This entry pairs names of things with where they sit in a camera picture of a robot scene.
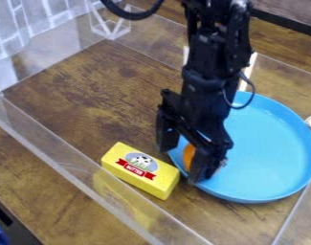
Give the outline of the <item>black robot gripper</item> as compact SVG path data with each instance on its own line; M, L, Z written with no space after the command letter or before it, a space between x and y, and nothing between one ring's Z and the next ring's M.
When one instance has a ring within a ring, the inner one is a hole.
M183 135L197 148L189 182L213 177L227 162L234 141L225 127L233 109L238 76L206 77L187 67L182 70L182 91L162 90L157 114L157 146L161 152L177 148Z

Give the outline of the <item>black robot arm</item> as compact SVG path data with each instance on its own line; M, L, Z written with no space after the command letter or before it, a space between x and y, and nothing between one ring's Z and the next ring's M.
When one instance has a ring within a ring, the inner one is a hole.
M211 178L234 147L225 120L235 109L238 84L247 79L242 69L253 54L253 4L250 0L182 0L182 6L190 52L182 68L182 91L162 91L157 145L167 152L186 138L195 147L189 170L189 181L195 184Z

